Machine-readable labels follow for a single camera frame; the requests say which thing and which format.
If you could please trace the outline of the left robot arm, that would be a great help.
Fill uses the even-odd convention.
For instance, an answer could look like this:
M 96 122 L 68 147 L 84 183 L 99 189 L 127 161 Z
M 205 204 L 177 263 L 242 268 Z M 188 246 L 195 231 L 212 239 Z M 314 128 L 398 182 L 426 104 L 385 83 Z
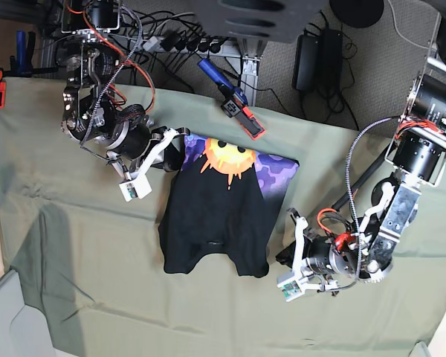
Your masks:
M 322 227 L 316 234 L 305 217 L 291 210 L 294 242 L 277 255 L 288 267 L 278 277 L 277 288 L 286 300 L 307 292 L 336 294 L 342 290 L 338 277 L 351 284 L 377 283 L 392 269 L 392 255 L 403 231 L 418 212 L 420 188 L 438 186 L 446 166 L 446 1 L 432 1 L 441 17 L 436 41 L 427 51 L 422 72 L 414 80 L 403 113 L 386 149 L 356 182 L 348 182 L 346 194 L 319 219 L 333 219 L 344 226 L 336 234 Z M 355 207 L 355 191 L 383 164 L 393 166 L 391 175 L 376 184 L 372 204 L 363 215 L 349 219 L 340 208 Z

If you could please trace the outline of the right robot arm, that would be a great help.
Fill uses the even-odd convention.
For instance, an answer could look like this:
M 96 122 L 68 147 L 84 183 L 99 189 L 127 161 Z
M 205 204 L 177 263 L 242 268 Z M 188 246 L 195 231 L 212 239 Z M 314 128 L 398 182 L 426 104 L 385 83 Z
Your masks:
M 156 127 L 149 116 L 155 84 L 132 59 L 146 39 L 139 15 L 121 1 L 65 1 L 62 21 L 62 32 L 71 35 L 64 46 L 62 131 L 126 181 L 145 164 L 166 172 L 179 170 L 184 156 L 175 141 L 188 130 L 177 129 L 172 137 L 168 127 Z M 149 85 L 152 97 L 147 105 L 129 105 L 116 88 L 126 68 L 141 73 Z

